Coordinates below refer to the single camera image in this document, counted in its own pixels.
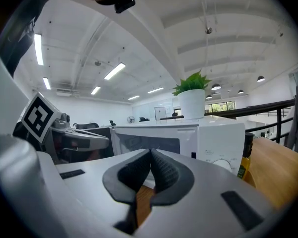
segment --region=camera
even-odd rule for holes
[[[135,4],[135,0],[118,0],[117,3],[115,3],[115,11],[118,14],[122,13],[130,7],[133,7]]]

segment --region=window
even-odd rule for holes
[[[220,102],[220,103],[205,105],[205,113],[220,112],[220,111],[227,111],[227,110],[234,110],[234,109],[236,109],[235,101]]]

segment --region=microwave door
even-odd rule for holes
[[[197,126],[116,127],[111,130],[114,154],[159,149],[191,157],[197,152]]]

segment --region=yellow bottle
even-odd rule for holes
[[[237,176],[243,180],[245,179],[250,166],[250,154],[252,152],[253,137],[254,137],[254,134],[249,132],[245,133],[243,157],[237,174]]]

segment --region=microwave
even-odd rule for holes
[[[144,121],[111,128],[114,155],[160,149],[219,165],[237,175],[244,149],[245,125],[234,119]],[[154,187],[149,174],[144,185]]]

